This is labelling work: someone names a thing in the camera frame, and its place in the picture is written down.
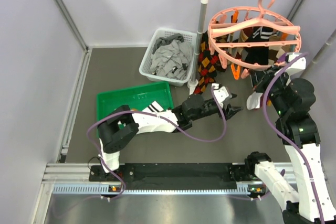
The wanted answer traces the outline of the pink round clip hanger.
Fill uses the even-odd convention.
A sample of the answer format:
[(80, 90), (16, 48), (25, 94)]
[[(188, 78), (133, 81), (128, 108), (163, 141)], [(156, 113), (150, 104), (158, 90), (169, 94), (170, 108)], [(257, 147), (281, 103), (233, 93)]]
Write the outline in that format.
[(242, 57), (244, 49), (291, 49), (299, 52), (302, 41), (300, 26), (270, 11), (275, 0), (263, 7), (237, 6), (217, 13), (208, 25), (208, 44), (211, 54), (218, 53), (222, 68), (230, 62), (236, 80), (248, 76), (251, 70), (264, 70), (270, 64), (248, 63)]

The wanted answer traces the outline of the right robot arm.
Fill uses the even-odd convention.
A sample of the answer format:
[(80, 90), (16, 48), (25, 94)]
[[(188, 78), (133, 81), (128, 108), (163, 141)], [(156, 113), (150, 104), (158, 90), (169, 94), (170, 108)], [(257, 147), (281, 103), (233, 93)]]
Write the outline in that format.
[(279, 67), (254, 71), (253, 93), (248, 98), (266, 105), (271, 102), (278, 119), (267, 123), (282, 140), (290, 158), (297, 188), (277, 171), (265, 153), (252, 152), (245, 159), (245, 174), (260, 179), (280, 206), (284, 223), (335, 223), (335, 207), (330, 199), (321, 165), (321, 140), (309, 114), (316, 101), (314, 86), (303, 78), (291, 80)]

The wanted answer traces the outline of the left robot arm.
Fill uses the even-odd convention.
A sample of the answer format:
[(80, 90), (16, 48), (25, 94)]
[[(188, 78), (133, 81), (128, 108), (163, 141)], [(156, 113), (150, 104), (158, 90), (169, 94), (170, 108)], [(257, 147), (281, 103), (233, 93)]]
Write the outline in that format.
[(97, 129), (100, 142), (99, 158), (101, 174), (107, 180), (114, 180), (119, 174), (120, 151), (137, 135), (153, 132), (181, 132), (196, 141), (201, 138), (187, 133), (196, 120), (218, 114), (227, 127), (227, 120), (240, 112), (240, 106), (231, 106), (228, 100), (235, 98), (223, 90), (215, 90), (212, 98), (204, 100), (200, 94), (190, 95), (181, 105), (173, 109), (163, 109), (156, 101), (142, 111), (131, 110), (122, 105), (106, 118), (92, 126)]

